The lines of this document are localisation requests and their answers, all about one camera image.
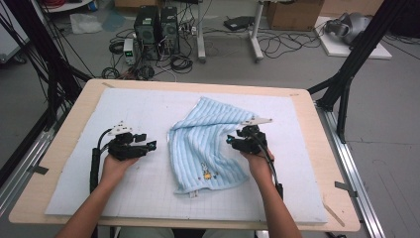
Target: floor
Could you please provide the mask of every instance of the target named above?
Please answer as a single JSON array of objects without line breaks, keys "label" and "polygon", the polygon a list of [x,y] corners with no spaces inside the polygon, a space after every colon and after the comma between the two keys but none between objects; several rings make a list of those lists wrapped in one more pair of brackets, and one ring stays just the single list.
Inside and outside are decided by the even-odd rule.
[{"label": "floor", "polygon": [[[222,8],[216,5],[208,11],[205,26],[223,29],[225,16],[235,16],[226,8],[223,8],[223,14],[220,13]],[[236,10],[235,14],[253,15],[254,9],[255,5],[244,4],[244,9]],[[82,8],[69,13],[77,12],[97,16],[101,23],[115,17],[115,12],[109,8],[101,8],[95,13]],[[57,14],[56,19],[61,23],[68,22],[65,14]],[[122,26],[113,26],[108,31],[70,34],[67,39],[90,70],[100,75],[102,69],[110,65],[109,40],[118,32],[132,28],[133,23],[129,18],[121,22]],[[262,19],[262,28],[266,28],[265,19]],[[246,35],[206,34],[205,41],[206,63],[198,62],[194,48],[192,72],[161,73],[154,80],[309,88],[334,75],[345,60],[327,57],[322,47],[318,47],[255,63]],[[392,60],[369,59],[356,75],[350,94],[346,138],[385,236],[418,237],[420,46],[391,43],[401,48],[382,42],[392,54]],[[85,71],[75,54],[66,48],[72,65]],[[123,63],[118,66],[118,69],[125,68]],[[320,96],[321,93],[316,93],[313,99]],[[29,63],[0,64],[0,102],[0,166],[3,166],[47,107],[40,83]],[[59,229],[53,225],[11,224],[7,216],[12,206],[13,202],[1,214],[2,237],[53,236]],[[326,237],[320,232],[303,234],[305,237]],[[368,237],[364,229],[346,235]]]}]

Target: white device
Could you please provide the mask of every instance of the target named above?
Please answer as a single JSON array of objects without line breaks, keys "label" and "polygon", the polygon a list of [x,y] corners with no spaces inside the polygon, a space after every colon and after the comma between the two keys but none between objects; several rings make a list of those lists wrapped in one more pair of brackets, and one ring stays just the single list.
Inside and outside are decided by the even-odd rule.
[{"label": "white device", "polygon": [[134,39],[124,40],[124,57],[126,59],[126,64],[128,65],[133,65],[136,62],[136,54],[133,48]]}]

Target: black pole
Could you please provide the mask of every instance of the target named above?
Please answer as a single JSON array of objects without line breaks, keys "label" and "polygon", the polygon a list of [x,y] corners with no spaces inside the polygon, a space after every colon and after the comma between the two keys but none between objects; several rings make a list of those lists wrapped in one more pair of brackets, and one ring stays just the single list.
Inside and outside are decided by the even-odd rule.
[{"label": "black pole", "polygon": [[340,70],[333,77],[308,89],[310,94],[314,94],[327,88],[322,98],[317,100],[317,105],[326,111],[332,111],[334,104],[341,98],[337,133],[342,143],[346,143],[345,126],[352,80],[407,2],[408,0],[384,0]]}]

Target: table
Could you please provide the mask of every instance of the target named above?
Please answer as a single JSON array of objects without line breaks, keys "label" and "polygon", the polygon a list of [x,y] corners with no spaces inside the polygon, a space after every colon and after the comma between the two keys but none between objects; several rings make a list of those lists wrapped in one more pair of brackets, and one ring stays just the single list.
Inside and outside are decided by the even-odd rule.
[{"label": "table", "polygon": [[[290,97],[296,109],[308,154],[318,180],[328,223],[322,225],[299,225],[301,230],[318,231],[357,231],[359,219],[349,198],[348,192],[334,187],[334,182],[343,182],[339,168],[330,148],[324,129],[318,118],[313,101],[304,89],[269,88],[235,85],[212,85],[152,81],[124,81],[91,79],[71,109],[60,130],[46,152],[40,166],[50,169],[46,175],[33,174],[27,187],[10,213],[14,223],[63,224],[68,216],[44,215],[50,202],[60,172],[65,161],[72,153],[80,132],[83,130],[91,113],[105,88],[139,88],[154,90],[217,92]],[[175,220],[175,219],[135,219],[104,217],[100,225],[113,226],[155,226],[187,228],[231,228],[231,229],[266,229],[264,222],[235,222],[211,220]]]},{"label": "table", "polygon": [[[262,18],[262,13],[263,13],[264,1],[265,0],[258,1],[256,17],[254,20],[254,29],[250,32],[250,41],[253,46],[253,50],[256,54],[256,61],[263,59],[263,52],[260,47],[260,43],[257,39],[257,33],[259,32],[259,26],[260,26],[260,20]],[[202,3],[203,3],[203,0],[198,0],[198,19],[204,19],[204,16],[202,16],[202,9],[201,9]],[[197,26],[197,51],[198,51],[198,60],[200,62],[206,62],[206,51],[204,49],[203,21],[202,20],[200,20]]]}]

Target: blue striped towel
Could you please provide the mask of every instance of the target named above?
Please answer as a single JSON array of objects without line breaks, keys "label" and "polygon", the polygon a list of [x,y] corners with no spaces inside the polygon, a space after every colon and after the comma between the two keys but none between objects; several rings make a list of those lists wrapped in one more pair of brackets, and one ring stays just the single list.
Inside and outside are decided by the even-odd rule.
[{"label": "blue striped towel", "polygon": [[188,116],[169,130],[172,169],[178,181],[175,193],[201,188],[224,189],[248,179],[240,165],[220,153],[220,143],[254,113],[201,97]]}]

